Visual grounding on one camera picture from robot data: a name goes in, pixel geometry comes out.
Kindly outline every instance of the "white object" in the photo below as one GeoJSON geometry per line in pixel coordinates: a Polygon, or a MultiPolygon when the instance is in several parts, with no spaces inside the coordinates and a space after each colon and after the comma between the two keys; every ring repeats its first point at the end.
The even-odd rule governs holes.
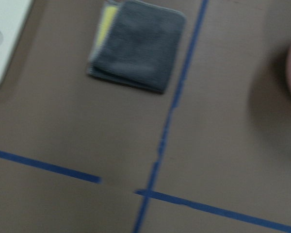
{"type": "Polygon", "coordinates": [[[0,0],[0,84],[33,0],[0,0]]]}

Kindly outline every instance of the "towel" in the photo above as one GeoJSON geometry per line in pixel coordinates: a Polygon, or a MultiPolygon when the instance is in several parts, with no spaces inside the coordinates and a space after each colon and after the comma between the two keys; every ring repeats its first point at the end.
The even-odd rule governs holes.
{"type": "Polygon", "coordinates": [[[105,3],[87,73],[163,93],[186,18],[138,0],[105,3]]]}

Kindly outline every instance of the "blue tape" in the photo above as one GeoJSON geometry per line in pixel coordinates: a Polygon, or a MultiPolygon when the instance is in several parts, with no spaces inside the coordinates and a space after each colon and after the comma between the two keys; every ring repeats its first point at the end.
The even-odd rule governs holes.
{"type": "Polygon", "coordinates": [[[77,179],[81,179],[81,180],[85,180],[85,181],[89,181],[89,182],[93,182],[93,183],[101,183],[101,178],[98,176],[94,176],[94,175],[90,175],[87,173],[83,173],[80,171],[75,171],[75,170],[71,170],[68,168],[64,168],[61,166],[56,166],[53,164],[48,164],[48,163],[44,163],[44,162],[40,162],[34,159],[29,159],[29,158],[25,158],[19,155],[15,155],[15,154],[11,154],[11,153],[6,153],[3,151],[0,151],[0,158],[1,159],[6,159],[6,160],[10,160],[19,164],[25,164],[28,166],[33,166],[39,169],[43,169],[46,171],[51,171],[51,172],[55,172],[55,173],[59,173],[65,176],[70,176],[70,177],[74,177],[77,179]]]}
{"type": "MultiPolygon", "coordinates": [[[[147,191],[146,190],[138,190],[138,191],[136,191],[136,194],[139,194],[141,196],[145,196],[145,195],[147,195],[147,191]]],[[[291,226],[283,225],[283,224],[276,223],[276,222],[271,222],[271,221],[264,220],[261,218],[239,214],[237,212],[233,212],[233,211],[229,211],[229,210],[225,210],[225,209],[220,209],[217,207],[213,207],[210,205],[205,205],[205,204],[201,204],[198,202],[185,200],[182,198],[177,198],[177,197],[170,196],[170,195],[163,194],[163,193],[159,193],[159,192],[151,192],[150,197],[157,199],[157,200],[162,200],[162,201],[166,201],[169,203],[177,204],[177,205],[185,205],[185,206],[188,206],[190,208],[204,211],[207,213],[211,213],[214,215],[228,217],[228,218],[232,218],[232,219],[235,219],[238,221],[243,221],[243,222],[259,225],[262,227],[291,233],[291,226]]]]}
{"type": "Polygon", "coordinates": [[[201,26],[203,23],[203,19],[206,13],[206,8],[208,5],[208,0],[203,0],[200,6],[200,10],[199,10],[199,14],[197,17],[197,21],[195,24],[195,28],[194,28],[194,32],[193,32],[193,36],[188,48],[188,53],[182,68],[182,72],[179,78],[179,82],[177,85],[177,89],[171,104],[171,107],[169,109],[167,118],[166,118],[166,122],[165,122],[165,126],[162,132],[162,136],[161,136],[161,141],[159,143],[158,146],[158,159],[157,161],[154,163],[153,168],[152,168],[152,172],[147,184],[147,188],[145,191],[145,195],[143,198],[143,202],[141,204],[140,210],[139,210],[139,214],[137,216],[136,219],[136,223],[133,229],[133,233],[138,233],[142,223],[144,221],[145,215],[146,215],[146,211],[147,211],[147,207],[150,201],[150,194],[155,186],[156,180],[157,180],[157,176],[163,161],[163,157],[164,157],[164,153],[166,150],[166,145],[167,145],[167,140],[168,140],[168,133],[169,133],[169,128],[170,128],[170,124],[171,124],[171,120],[172,120],[172,116],[174,113],[175,108],[178,106],[178,102],[179,99],[181,97],[182,94],[182,90],[183,90],[183,86],[184,86],[184,82],[186,80],[188,71],[189,71],[189,67],[191,65],[191,61],[192,61],[192,57],[193,57],[193,53],[194,53],[194,49],[196,47],[196,43],[198,41],[198,36],[199,36],[199,32],[201,30],[201,26]]]}

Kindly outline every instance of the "blue tape strip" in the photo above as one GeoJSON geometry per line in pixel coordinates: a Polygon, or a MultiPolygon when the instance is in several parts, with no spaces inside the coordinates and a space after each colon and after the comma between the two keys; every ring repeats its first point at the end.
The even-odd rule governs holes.
{"type": "Polygon", "coordinates": [[[184,82],[186,80],[187,77],[187,73],[189,71],[189,67],[192,61],[192,57],[193,57],[193,53],[194,53],[194,49],[196,47],[196,43],[198,41],[198,36],[199,36],[199,32],[203,23],[203,19],[206,13],[206,8],[208,5],[208,0],[203,0],[200,6],[200,10],[199,10],[199,14],[197,17],[197,21],[196,21],[196,25],[194,28],[194,32],[193,32],[193,36],[188,48],[188,53],[182,68],[182,72],[180,75],[180,79],[177,85],[177,89],[171,104],[171,107],[169,109],[168,115],[167,115],[167,119],[165,122],[165,126],[162,132],[162,137],[161,137],[161,141],[160,144],[158,146],[158,159],[157,161],[154,163],[153,168],[152,168],[152,172],[149,178],[149,182],[147,185],[147,189],[144,195],[144,199],[142,202],[142,205],[140,207],[140,211],[139,214],[137,216],[137,220],[133,229],[133,233],[138,233],[142,223],[144,221],[145,215],[146,215],[146,211],[147,211],[147,207],[149,204],[149,200],[150,200],[150,194],[155,186],[155,182],[157,180],[157,176],[163,161],[163,157],[164,157],[164,153],[166,150],[166,145],[167,145],[167,139],[168,139],[168,133],[169,133],[169,128],[170,128],[170,124],[171,124],[171,120],[172,120],[172,116],[174,113],[175,108],[178,106],[178,102],[179,99],[181,97],[182,94],[182,90],[183,90],[183,86],[184,86],[184,82]]]}
{"type": "MultiPolygon", "coordinates": [[[[146,190],[138,190],[138,191],[136,191],[136,194],[139,194],[141,196],[145,196],[147,194],[147,191],[146,190]]],[[[177,197],[170,196],[170,195],[163,194],[163,193],[159,193],[159,192],[151,192],[150,197],[157,199],[157,200],[162,200],[162,201],[166,201],[169,203],[177,204],[177,205],[185,205],[185,206],[188,206],[190,208],[204,211],[207,213],[220,215],[223,217],[228,217],[228,218],[232,218],[232,219],[243,221],[243,222],[248,222],[251,224],[271,228],[271,229],[282,231],[282,232],[291,233],[291,226],[283,225],[283,224],[276,223],[276,222],[267,221],[267,220],[264,220],[261,218],[239,214],[237,212],[233,212],[233,211],[229,211],[229,210],[225,210],[225,209],[220,209],[217,207],[213,207],[210,205],[205,205],[205,204],[201,204],[198,202],[185,200],[182,198],[177,198],[177,197]]]]}
{"type": "Polygon", "coordinates": [[[85,180],[85,181],[89,181],[89,182],[93,182],[93,183],[101,183],[101,178],[98,176],[93,176],[87,173],[83,173],[80,171],[75,171],[75,170],[71,170],[68,168],[64,168],[61,166],[56,166],[53,164],[48,164],[48,163],[44,163],[44,162],[40,162],[34,159],[29,159],[29,158],[25,158],[22,156],[18,156],[15,154],[11,154],[11,153],[6,153],[3,151],[0,151],[0,158],[1,159],[6,159],[6,160],[10,160],[19,164],[25,164],[28,166],[33,166],[39,169],[43,169],[46,171],[51,171],[51,172],[55,172],[55,173],[59,173],[65,176],[70,176],[70,177],[74,177],[77,179],[81,179],[81,180],[85,180]]]}

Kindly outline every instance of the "gray cloth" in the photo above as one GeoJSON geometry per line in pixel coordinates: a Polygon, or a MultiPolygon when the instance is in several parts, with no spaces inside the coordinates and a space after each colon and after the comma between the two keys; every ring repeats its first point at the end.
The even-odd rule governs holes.
{"type": "Polygon", "coordinates": [[[106,41],[90,60],[88,74],[164,92],[185,16],[141,1],[121,3],[106,41]]]}

